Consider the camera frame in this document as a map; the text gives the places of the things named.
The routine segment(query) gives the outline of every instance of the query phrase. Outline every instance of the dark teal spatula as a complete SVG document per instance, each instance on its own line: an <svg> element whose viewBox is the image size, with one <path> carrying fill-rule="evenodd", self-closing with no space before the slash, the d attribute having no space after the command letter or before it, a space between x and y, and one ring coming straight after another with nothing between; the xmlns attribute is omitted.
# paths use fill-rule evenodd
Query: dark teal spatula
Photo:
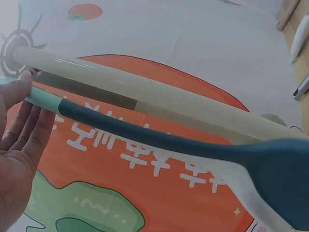
<svg viewBox="0 0 309 232"><path fill-rule="evenodd" d="M0 84L13 81L0 78ZM32 87L30 103L141 144L242 165L258 194L293 228L309 231L309 140L274 140L254 145L215 145L146 129Z"/></svg>

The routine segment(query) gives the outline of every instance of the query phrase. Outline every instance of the hand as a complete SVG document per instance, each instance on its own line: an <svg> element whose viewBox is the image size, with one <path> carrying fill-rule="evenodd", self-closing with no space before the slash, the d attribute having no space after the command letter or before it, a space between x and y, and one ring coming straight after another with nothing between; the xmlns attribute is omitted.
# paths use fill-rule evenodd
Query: hand
<svg viewBox="0 0 309 232"><path fill-rule="evenodd" d="M0 85L0 232L6 231L24 212L32 180L48 143L55 114L27 101L5 135L6 112L28 95L29 71L18 80Z"/></svg>

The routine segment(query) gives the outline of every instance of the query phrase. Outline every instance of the mint green handle tip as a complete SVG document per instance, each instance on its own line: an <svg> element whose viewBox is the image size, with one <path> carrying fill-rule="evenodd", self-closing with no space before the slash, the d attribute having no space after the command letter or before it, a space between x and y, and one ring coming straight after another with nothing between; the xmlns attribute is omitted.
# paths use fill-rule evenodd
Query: mint green handle tip
<svg viewBox="0 0 309 232"><path fill-rule="evenodd" d="M0 76L0 85L7 84L15 80L16 79L11 77ZM58 107L63 98L32 86L25 100L43 109L59 114Z"/></svg>

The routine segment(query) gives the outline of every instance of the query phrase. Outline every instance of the finger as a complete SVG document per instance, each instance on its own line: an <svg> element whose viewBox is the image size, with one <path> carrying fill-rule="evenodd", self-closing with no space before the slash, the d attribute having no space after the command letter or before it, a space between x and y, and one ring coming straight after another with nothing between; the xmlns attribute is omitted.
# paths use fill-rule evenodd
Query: finger
<svg viewBox="0 0 309 232"><path fill-rule="evenodd" d="M41 110L39 120L22 151L30 158L34 172L39 165L42 153L47 146L53 129L55 114L48 110Z"/></svg>
<svg viewBox="0 0 309 232"><path fill-rule="evenodd" d="M16 81L0 85L0 98L5 103L6 111L20 103L31 89L31 73L24 71Z"/></svg>
<svg viewBox="0 0 309 232"><path fill-rule="evenodd" d="M0 150L7 151L17 141L29 117L32 106L33 105L27 101L23 102L14 123L1 140Z"/></svg>
<svg viewBox="0 0 309 232"><path fill-rule="evenodd" d="M41 108L34 105L31 109L30 115L27 118L24 128L22 129L17 141L9 148L10 150L21 150L24 145L27 143L33 129L35 128L39 115L41 112Z"/></svg>

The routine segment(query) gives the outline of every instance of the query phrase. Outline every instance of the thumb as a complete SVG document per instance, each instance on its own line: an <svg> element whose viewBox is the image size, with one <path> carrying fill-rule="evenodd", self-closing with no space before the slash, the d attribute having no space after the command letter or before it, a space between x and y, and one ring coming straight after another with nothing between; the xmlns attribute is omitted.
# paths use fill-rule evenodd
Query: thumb
<svg viewBox="0 0 309 232"><path fill-rule="evenodd" d="M6 111L26 98L31 89L31 73L24 71L13 82L0 85L0 96L5 102Z"/></svg>

